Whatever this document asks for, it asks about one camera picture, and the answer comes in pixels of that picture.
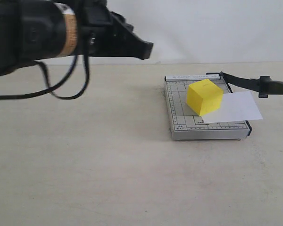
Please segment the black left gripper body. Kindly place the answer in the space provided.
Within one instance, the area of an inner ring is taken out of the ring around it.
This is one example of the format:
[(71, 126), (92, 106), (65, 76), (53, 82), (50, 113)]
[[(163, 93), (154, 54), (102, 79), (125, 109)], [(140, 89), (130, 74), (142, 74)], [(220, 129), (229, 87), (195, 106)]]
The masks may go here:
[(111, 11), (106, 0), (74, 0), (81, 29), (74, 54), (90, 57), (134, 57), (134, 27)]

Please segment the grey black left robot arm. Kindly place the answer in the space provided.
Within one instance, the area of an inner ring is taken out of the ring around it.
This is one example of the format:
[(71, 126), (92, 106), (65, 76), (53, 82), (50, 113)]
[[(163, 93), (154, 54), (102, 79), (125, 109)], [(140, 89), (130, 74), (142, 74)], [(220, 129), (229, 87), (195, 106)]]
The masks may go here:
[(105, 0), (0, 0), (0, 76), (83, 54), (149, 59), (153, 43), (133, 30)]

